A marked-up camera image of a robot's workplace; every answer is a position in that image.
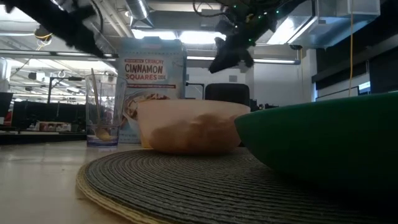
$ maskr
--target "table surface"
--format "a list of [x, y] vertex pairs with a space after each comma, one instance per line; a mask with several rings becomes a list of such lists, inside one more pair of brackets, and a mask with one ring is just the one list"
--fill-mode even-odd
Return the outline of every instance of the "table surface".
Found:
[[130, 223], [89, 201], [75, 178], [89, 161], [136, 149], [98, 149], [85, 141], [0, 146], [0, 223]]

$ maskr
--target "table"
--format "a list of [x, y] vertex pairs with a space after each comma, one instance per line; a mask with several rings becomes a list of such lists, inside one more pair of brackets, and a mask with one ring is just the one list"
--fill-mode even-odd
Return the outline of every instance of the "table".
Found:
[[2, 224], [129, 223], [89, 201], [75, 188], [79, 168], [116, 150], [86, 147], [85, 141], [0, 146], [0, 222]]
[[55, 131], [0, 131], [0, 145], [86, 140], [86, 133]]

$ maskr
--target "placemat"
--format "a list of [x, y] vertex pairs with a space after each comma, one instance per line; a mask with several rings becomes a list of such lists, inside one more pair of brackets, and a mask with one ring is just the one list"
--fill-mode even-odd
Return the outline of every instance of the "placemat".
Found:
[[246, 149], [220, 157], [119, 152], [82, 167], [77, 185], [135, 223], [387, 223], [281, 179]]

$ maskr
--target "drinking glass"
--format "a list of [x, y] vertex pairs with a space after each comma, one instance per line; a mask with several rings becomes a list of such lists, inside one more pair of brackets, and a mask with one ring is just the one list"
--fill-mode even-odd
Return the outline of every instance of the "drinking glass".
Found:
[[87, 146], [117, 146], [127, 81], [109, 75], [87, 75], [85, 81]]

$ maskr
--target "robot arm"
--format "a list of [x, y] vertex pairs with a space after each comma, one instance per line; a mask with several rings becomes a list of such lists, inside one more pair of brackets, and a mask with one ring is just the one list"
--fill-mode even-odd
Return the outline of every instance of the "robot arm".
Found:
[[104, 57], [104, 53], [95, 44], [94, 33], [83, 24], [83, 20], [96, 14], [91, 5], [67, 12], [61, 10], [51, 0], [2, 0], [2, 2], [6, 5], [8, 13], [17, 7], [53, 35], [63, 39], [67, 46], [97, 57]]
[[229, 5], [226, 17], [221, 20], [216, 31], [225, 34], [226, 40], [216, 41], [217, 54], [209, 67], [211, 73], [238, 65], [244, 61], [247, 67], [254, 64], [248, 48], [268, 30], [276, 31], [277, 21], [289, 15], [298, 5], [306, 0], [265, 0], [264, 3], [251, 1]]

